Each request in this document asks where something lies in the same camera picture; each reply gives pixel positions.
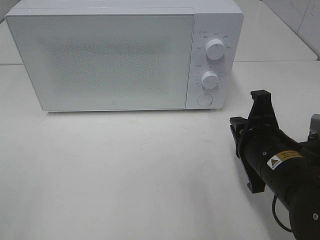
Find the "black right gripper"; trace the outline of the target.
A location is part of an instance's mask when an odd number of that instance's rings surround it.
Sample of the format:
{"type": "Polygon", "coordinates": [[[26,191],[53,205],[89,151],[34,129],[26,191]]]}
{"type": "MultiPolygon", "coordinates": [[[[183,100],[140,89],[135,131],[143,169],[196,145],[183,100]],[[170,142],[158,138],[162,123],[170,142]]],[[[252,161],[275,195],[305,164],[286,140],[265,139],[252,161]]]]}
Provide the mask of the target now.
{"type": "Polygon", "coordinates": [[[272,106],[271,93],[256,90],[251,93],[253,105],[248,118],[231,117],[230,130],[235,140],[236,155],[248,176],[248,188],[255,193],[268,186],[273,193],[283,194],[280,166],[284,163],[282,135],[272,106]]]}

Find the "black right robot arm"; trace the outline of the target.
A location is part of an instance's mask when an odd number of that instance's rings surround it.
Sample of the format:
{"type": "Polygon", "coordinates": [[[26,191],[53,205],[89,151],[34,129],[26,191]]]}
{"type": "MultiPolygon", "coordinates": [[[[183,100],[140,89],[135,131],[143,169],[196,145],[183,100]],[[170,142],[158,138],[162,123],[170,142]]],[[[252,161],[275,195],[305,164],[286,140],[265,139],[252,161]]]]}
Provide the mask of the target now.
{"type": "Polygon", "coordinates": [[[320,238],[320,116],[310,120],[307,141],[296,142],[280,128],[271,93],[252,91],[248,118],[230,118],[235,153],[253,194],[273,192],[272,214],[297,240],[320,238]]]}

